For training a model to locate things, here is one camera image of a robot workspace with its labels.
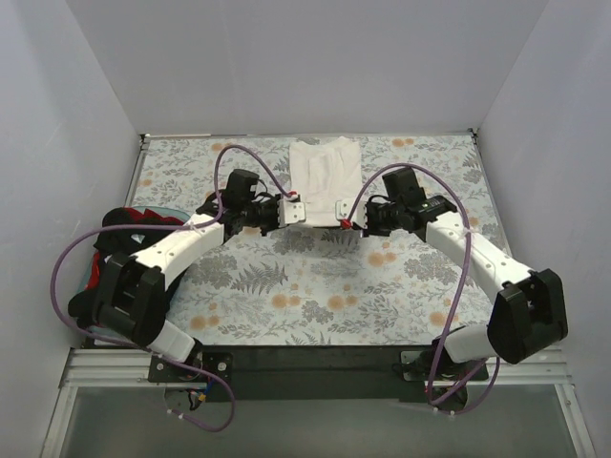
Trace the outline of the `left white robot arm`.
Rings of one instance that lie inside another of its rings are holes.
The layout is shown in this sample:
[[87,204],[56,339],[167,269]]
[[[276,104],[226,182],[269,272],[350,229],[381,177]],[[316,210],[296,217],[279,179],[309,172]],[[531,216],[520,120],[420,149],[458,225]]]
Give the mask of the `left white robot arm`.
[[258,199],[258,182],[257,174],[235,170],[227,187],[208,197],[179,230],[131,255],[112,255],[96,289],[93,323],[173,361],[192,360],[196,340],[166,319],[170,287],[192,263],[243,227],[265,233],[285,226],[284,213],[293,202],[281,195]]

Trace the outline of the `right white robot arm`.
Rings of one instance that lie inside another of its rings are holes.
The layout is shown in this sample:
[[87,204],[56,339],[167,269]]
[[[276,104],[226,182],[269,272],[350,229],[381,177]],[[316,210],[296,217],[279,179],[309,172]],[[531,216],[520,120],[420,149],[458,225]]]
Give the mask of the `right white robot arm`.
[[537,271],[503,252],[469,223],[453,191],[427,196],[416,174],[419,166],[391,164],[377,172],[386,193],[357,197],[342,224],[363,236],[387,237],[403,230],[443,253],[491,301],[484,324],[444,326],[417,362],[432,377],[464,364],[498,358],[518,364],[564,340],[569,331],[562,281],[551,269]]

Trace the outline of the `white t shirt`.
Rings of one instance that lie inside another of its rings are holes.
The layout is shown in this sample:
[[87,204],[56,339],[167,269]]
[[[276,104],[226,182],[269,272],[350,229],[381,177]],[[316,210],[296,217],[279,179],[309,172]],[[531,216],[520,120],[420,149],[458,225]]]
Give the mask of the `white t shirt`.
[[335,205],[348,201],[351,207],[362,189],[361,148],[340,136],[330,142],[310,145],[302,141],[289,147],[291,189],[305,204],[305,225],[336,227]]

